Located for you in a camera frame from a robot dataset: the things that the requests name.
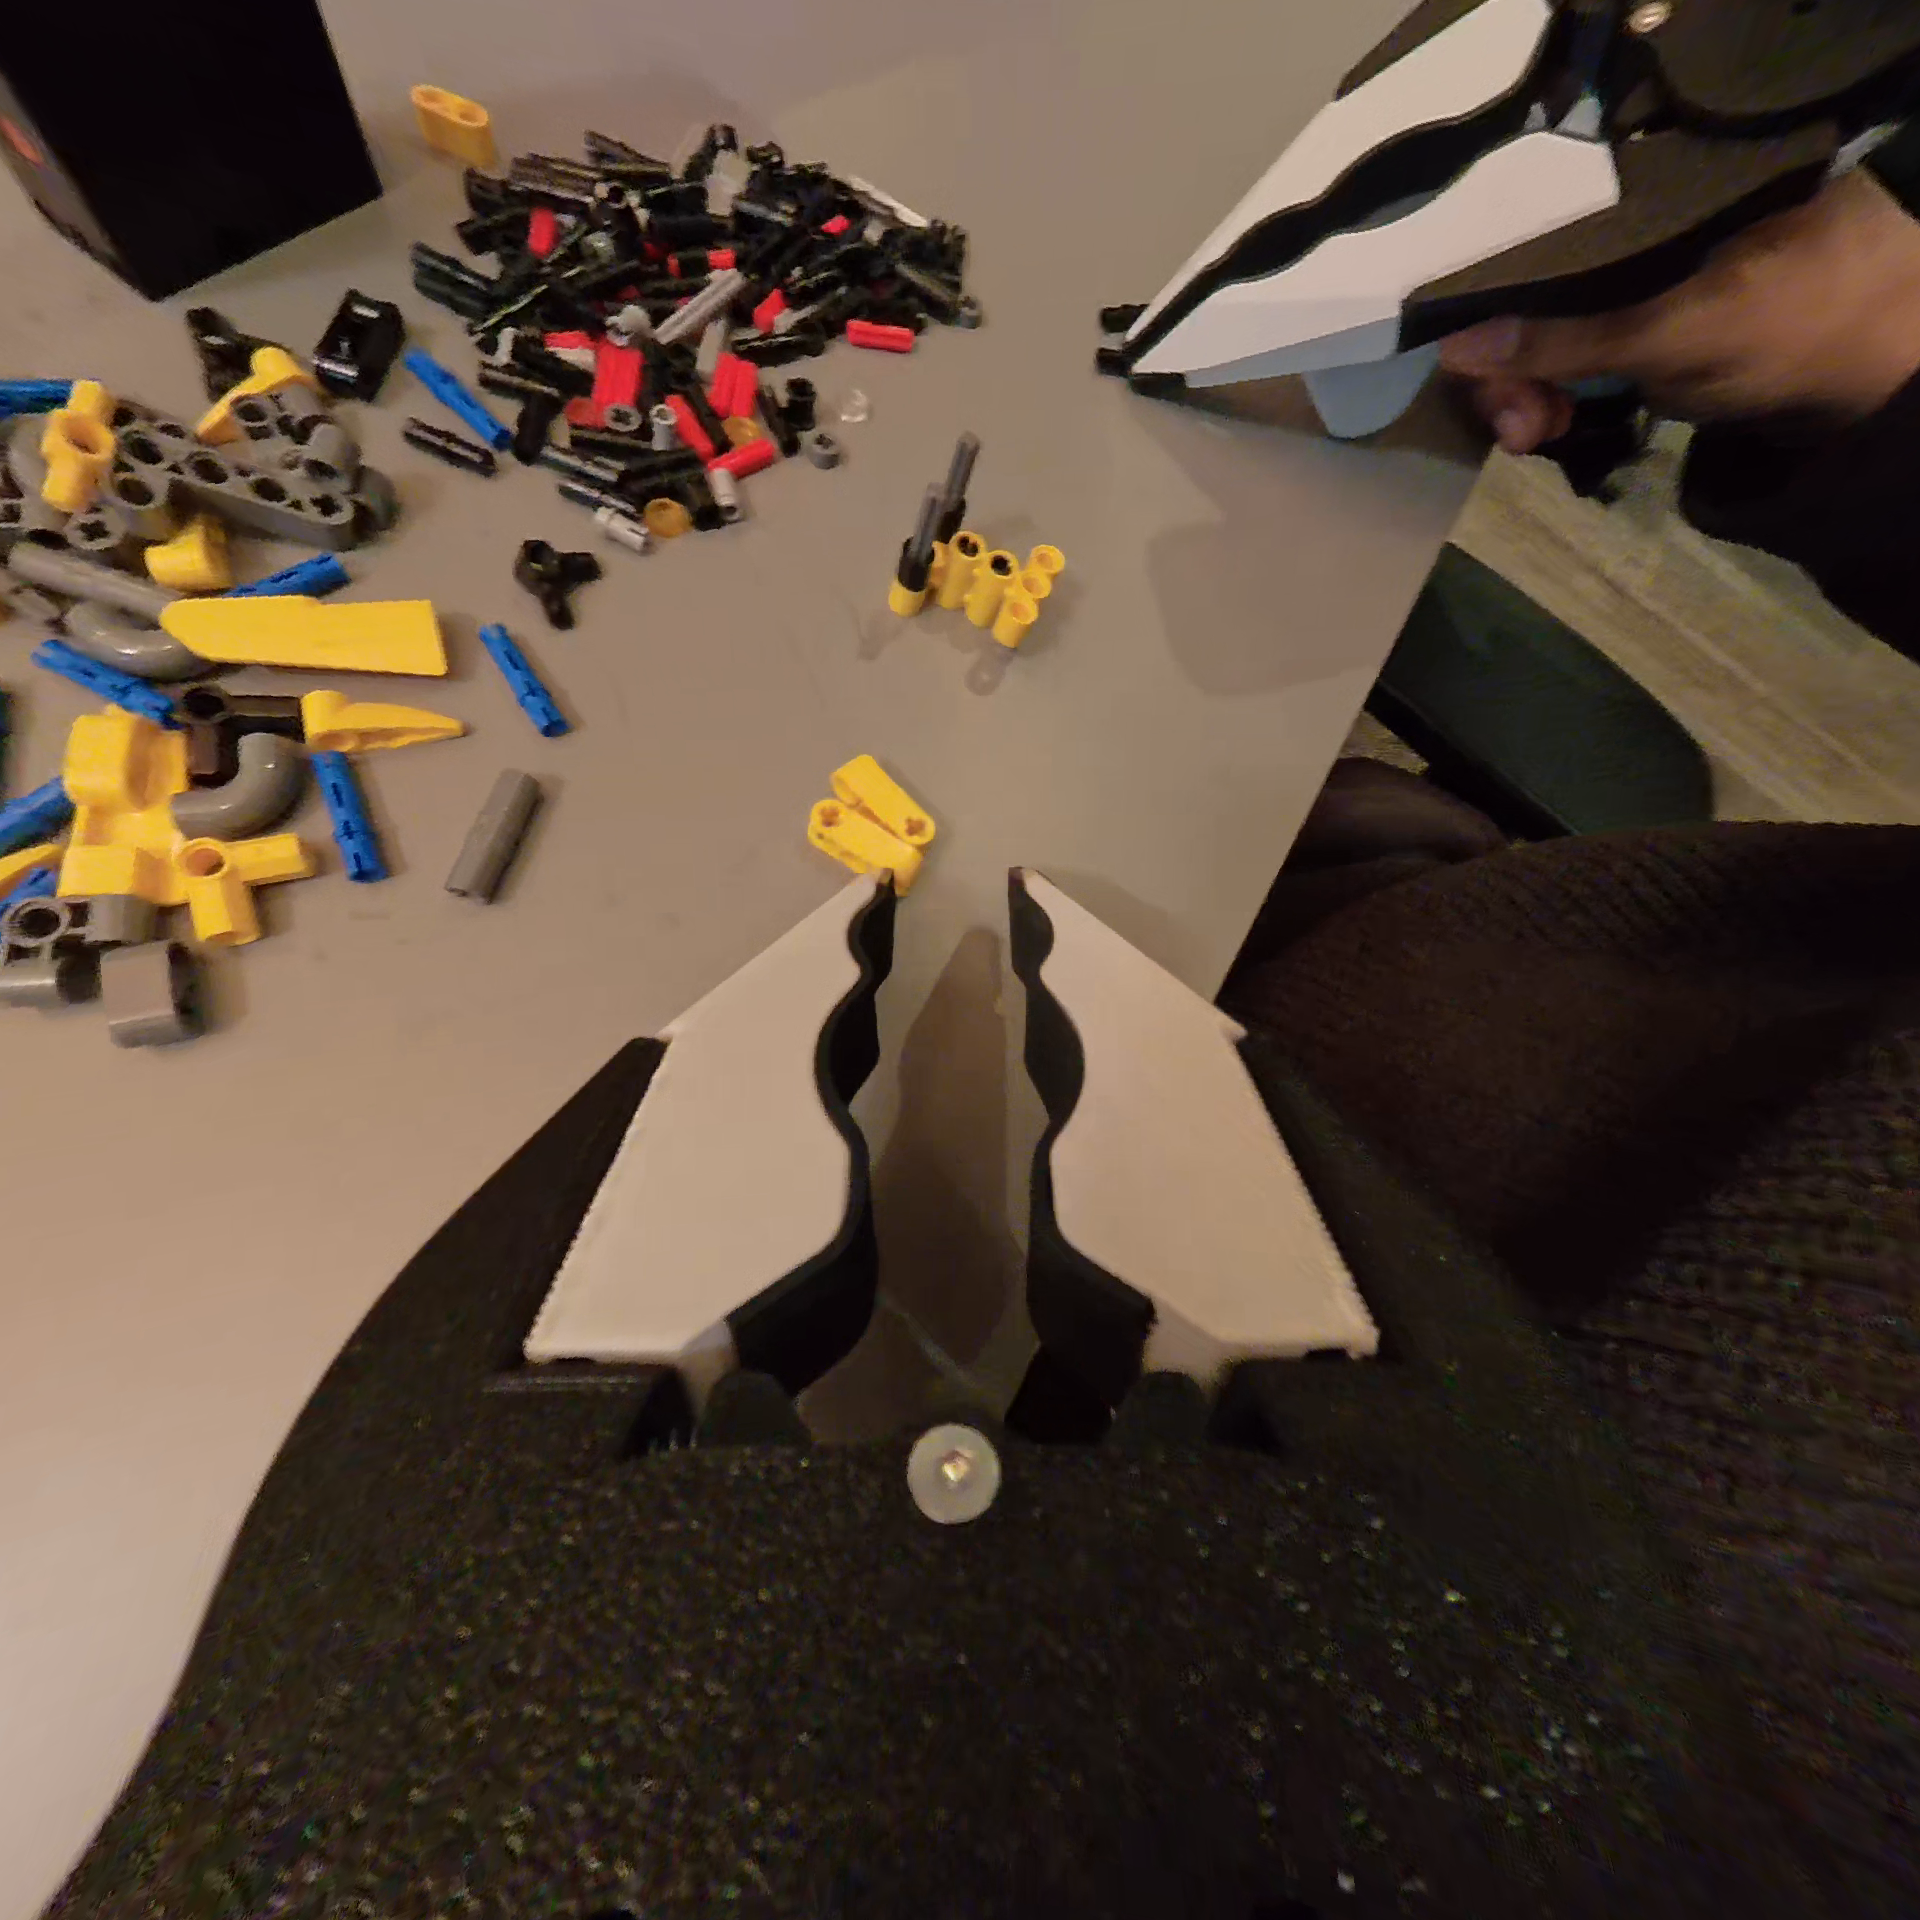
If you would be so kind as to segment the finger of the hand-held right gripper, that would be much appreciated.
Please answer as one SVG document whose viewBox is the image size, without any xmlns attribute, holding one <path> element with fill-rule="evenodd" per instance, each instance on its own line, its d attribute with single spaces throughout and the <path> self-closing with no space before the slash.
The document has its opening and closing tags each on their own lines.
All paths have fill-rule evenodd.
<svg viewBox="0 0 1920 1920">
<path fill-rule="evenodd" d="M 1126 330 L 1163 339 L 1229 286 L 1263 282 L 1380 210 L 1447 185 L 1511 130 L 1554 4 L 1420 4 L 1350 72 Z"/>
<path fill-rule="evenodd" d="M 1496 141 L 1431 195 L 1364 209 L 1355 162 L 1298 198 L 1307 169 L 1277 161 L 1114 346 L 1102 372 L 1190 390 L 1320 378 L 1404 356 L 1422 288 L 1618 204 L 1600 137 L 1532 130 Z"/>
</svg>

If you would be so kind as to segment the yellow short beam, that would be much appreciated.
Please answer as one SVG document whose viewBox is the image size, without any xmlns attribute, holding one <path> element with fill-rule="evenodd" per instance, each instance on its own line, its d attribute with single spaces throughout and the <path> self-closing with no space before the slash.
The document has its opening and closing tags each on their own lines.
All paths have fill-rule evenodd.
<svg viewBox="0 0 1920 1920">
<path fill-rule="evenodd" d="M 495 169 L 495 136 L 492 114 L 474 98 L 447 86 L 419 83 L 408 89 L 419 136 L 428 149 L 458 161 L 462 168 Z"/>
<path fill-rule="evenodd" d="M 875 756 L 858 754 L 830 776 L 831 797 L 911 849 L 927 849 L 938 835 L 930 812 L 893 780 Z"/>
<path fill-rule="evenodd" d="M 842 800 L 819 800 L 807 816 L 807 842 L 855 875 L 886 875 L 906 897 L 920 875 L 924 850 Z"/>
</svg>

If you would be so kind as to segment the person's right forearm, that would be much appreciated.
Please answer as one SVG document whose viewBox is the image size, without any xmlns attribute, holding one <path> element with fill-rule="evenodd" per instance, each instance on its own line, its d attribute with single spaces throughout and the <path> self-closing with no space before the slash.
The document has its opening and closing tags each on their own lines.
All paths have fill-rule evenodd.
<svg viewBox="0 0 1920 1920">
<path fill-rule="evenodd" d="M 1803 572 L 1828 606 L 1917 658 L 1917 380 L 1842 425 L 1693 430 L 1677 509 L 1700 536 Z"/>
</svg>

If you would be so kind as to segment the grey tube connector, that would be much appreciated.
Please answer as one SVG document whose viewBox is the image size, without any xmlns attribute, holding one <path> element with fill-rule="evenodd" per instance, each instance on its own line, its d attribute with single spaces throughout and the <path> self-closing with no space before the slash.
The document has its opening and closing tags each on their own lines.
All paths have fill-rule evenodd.
<svg viewBox="0 0 1920 1920">
<path fill-rule="evenodd" d="M 470 904 L 492 904 L 512 874 L 542 802 L 544 790 L 534 776 L 503 771 L 469 824 L 443 877 L 443 891 Z"/>
</svg>

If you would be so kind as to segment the dark knit sweater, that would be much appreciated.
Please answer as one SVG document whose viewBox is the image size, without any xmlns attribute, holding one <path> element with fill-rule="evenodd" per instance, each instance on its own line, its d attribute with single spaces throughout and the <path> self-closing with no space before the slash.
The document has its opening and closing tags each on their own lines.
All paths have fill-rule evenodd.
<svg viewBox="0 0 1920 1920">
<path fill-rule="evenodd" d="M 1563 1340 L 1858 1916 L 1916 1916 L 1916 908 L 1910 825 L 1380 856 L 1215 998 Z"/>
</svg>

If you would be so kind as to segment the dark green chair seat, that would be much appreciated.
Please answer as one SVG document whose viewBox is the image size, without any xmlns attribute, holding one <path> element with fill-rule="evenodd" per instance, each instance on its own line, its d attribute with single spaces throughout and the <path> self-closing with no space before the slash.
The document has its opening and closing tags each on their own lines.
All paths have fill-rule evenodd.
<svg viewBox="0 0 1920 1920">
<path fill-rule="evenodd" d="M 1692 733 L 1458 545 L 1437 554 L 1364 710 L 1520 842 L 1714 821 L 1711 769 Z"/>
</svg>

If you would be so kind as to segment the cluster of yellow pinned beams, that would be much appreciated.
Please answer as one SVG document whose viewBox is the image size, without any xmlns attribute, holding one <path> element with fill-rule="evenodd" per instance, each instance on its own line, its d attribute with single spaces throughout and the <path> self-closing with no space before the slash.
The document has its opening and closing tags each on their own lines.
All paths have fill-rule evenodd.
<svg viewBox="0 0 1920 1920">
<path fill-rule="evenodd" d="M 895 550 L 882 604 L 892 617 L 954 612 L 1003 653 L 1018 653 L 1067 574 L 1067 555 L 1056 545 L 991 547 L 966 525 L 978 453 L 978 434 L 955 437 Z"/>
</svg>

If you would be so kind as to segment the grey angled block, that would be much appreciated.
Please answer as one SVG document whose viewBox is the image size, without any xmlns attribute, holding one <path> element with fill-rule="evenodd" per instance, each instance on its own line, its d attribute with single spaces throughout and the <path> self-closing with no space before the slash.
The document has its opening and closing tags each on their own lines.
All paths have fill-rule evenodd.
<svg viewBox="0 0 1920 1920">
<path fill-rule="evenodd" d="M 110 1044 L 162 1050 L 206 1030 L 200 965 L 175 939 L 107 948 L 98 962 Z"/>
</svg>

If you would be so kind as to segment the black angled connector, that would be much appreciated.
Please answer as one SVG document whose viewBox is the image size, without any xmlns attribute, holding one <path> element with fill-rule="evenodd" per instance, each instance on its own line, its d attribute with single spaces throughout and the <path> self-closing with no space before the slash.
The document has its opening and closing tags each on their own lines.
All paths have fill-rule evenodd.
<svg viewBox="0 0 1920 1920">
<path fill-rule="evenodd" d="M 196 683 L 179 689 L 171 707 L 184 740 L 184 776 L 192 787 L 219 787 L 238 772 L 244 736 L 282 736 L 304 744 L 302 700 L 276 692 L 242 692 Z"/>
<path fill-rule="evenodd" d="M 260 352 L 284 352 L 279 342 L 244 331 L 207 304 L 184 308 L 183 324 L 195 347 L 207 401 L 219 401 L 246 382 L 253 374 L 253 362 Z"/>
</svg>

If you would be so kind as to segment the grey holed connector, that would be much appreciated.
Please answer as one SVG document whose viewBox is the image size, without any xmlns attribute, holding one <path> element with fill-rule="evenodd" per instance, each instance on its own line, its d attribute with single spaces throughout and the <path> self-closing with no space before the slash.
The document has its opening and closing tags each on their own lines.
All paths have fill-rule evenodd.
<svg viewBox="0 0 1920 1920">
<path fill-rule="evenodd" d="M 2 1009 L 56 1010 L 100 997 L 91 900 L 35 897 L 2 917 Z"/>
</svg>

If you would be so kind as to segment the pile of black red pins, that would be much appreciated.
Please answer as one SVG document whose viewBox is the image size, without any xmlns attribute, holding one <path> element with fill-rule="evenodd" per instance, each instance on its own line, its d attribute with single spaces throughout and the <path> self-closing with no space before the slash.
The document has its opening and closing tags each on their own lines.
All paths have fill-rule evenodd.
<svg viewBox="0 0 1920 1920">
<path fill-rule="evenodd" d="M 635 554 L 720 532 L 746 484 L 831 434 L 813 366 L 981 330 L 965 227 L 861 177 L 700 129 L 678 157 L 600 132 L 576 156 L 464 168 L 450 246 L 414 242 L 519 465 Z"/>
</svg>

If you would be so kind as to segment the black cube connector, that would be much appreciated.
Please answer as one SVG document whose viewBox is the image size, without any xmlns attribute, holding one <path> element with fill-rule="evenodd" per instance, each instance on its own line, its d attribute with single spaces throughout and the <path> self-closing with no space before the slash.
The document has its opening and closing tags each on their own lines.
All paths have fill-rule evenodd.
<svg viewBox="0 0 1920 1920">
<path fill-rule="evenodd" d="M 350 288 L 323 330 L 311 369 L 324 394 L 373 403 L 404 347 L 404 320 L 396 301 Z"/>
</svg>

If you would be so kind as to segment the yellow curved piece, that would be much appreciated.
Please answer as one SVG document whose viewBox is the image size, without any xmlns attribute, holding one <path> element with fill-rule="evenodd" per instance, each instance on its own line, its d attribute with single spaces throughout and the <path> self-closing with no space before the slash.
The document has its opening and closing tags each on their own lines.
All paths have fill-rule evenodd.
<svg viewBox="0 0 1920 1920">
<path fill-rule="evenodd" d="M 262 346 L 248 372 L 235 380 L 192 428 L 200 446 L 259 438 L 304 442 L 328 416 L 328 397 L 287 349 Z"/>
</svg>

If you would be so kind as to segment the black rectangular box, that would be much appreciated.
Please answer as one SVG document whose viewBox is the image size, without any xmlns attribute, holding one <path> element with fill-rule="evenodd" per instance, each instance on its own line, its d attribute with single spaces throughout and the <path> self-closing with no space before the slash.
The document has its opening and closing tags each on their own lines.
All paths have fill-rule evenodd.
<svg viewBox="0 0 1920 1920">
<path fill-rule="evenodd" d="M 2 162 L 146 299 L 381 197 L 315 2 L 5 2 Z"/>
</svg>

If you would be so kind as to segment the grey perforated frame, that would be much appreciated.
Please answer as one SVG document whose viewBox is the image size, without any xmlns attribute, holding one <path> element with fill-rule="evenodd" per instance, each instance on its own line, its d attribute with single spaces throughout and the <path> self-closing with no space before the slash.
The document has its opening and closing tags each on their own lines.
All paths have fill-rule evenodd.
<svg viewBox="0 0 1920 1920">
<path fill-rule="evenodd" d="M 344 554 L 389 532 L 392 483 L 326 406 L 300 390 L 240 397 L 216 444 L 133 403 L 111 409 L 115 457 L 103 504 L 157 540 L 206 514 L 235 532 Z"/>
</svg>

